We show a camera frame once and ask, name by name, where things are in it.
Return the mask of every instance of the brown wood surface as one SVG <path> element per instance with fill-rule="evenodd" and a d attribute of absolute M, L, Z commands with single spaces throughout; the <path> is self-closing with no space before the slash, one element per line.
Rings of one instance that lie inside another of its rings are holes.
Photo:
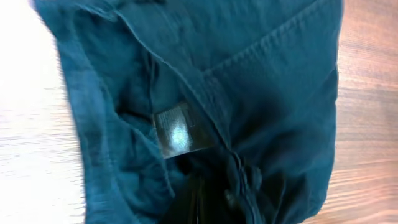
<path fill-rule="evenodd" d="M 346 0 L 336 162 L 306 223 L 398 223 L 398 1 Z"/>
<path fill-rule="evenodd" d="M 398 223 L 398 0 L 345 3 L 335 169 L 306 223 Z M 27 1 L 3 4 L 0 223 L 83 223 L 83 168 L 53 37 Z"/>

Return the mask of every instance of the blue pants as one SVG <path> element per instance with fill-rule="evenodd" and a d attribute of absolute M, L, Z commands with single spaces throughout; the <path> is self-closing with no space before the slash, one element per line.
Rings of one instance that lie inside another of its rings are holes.
<path fill-rule="evenodd" d="M 57 39 L 84 162 L 87 223 L 157 222 L 184 185 L 179 159 L 197 156 L 193 169 L 224 175 L 228 152 L 260 170 L 260 185 L 236 195 L 250 202 L 248 223 L 317 214 L 335 153 L 342 0 L 35 6 Z M 152 115 L 181 101 L 200 114 L 215 146 L 163 159 Z"/>

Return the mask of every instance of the clothing label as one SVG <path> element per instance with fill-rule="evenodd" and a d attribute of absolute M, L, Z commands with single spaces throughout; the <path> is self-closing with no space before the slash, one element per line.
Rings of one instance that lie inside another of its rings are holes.
<path fill-rule="evenodd" d="M 155 114 L 154 125 L 164 159 L 214 146 L 200 117 L 185 102 Z"/>

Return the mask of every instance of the blue fabric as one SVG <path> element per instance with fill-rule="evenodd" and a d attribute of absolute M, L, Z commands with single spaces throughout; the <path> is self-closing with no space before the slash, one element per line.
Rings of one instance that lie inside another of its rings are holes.
<path fill-rule="evenodd" d="M 35 6 L 57 39 L 85 168 L 87 223 L 155 223 L 165 213 L 185 175 L 181 158 L 161 158 L 150 119 L 180 101 L 203 116 L 217 142 L 183 158 L 209 175 L 227 170 L 233 189 L 245 189 L 235 194 L 244 192 L 248 223 L 317 214 L 334 160 L 342 0 Z M 230 151 L 261 178 L 235 172 Z"/>

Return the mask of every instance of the bright white surface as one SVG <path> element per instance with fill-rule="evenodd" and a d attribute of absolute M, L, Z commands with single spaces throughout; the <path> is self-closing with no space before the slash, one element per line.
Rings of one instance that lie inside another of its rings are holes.
<path fill-rule="evenodd" d="M 80 151 L 51 33 L 26 0 L 0 8 L 0 223 L 83 223 Z"/>

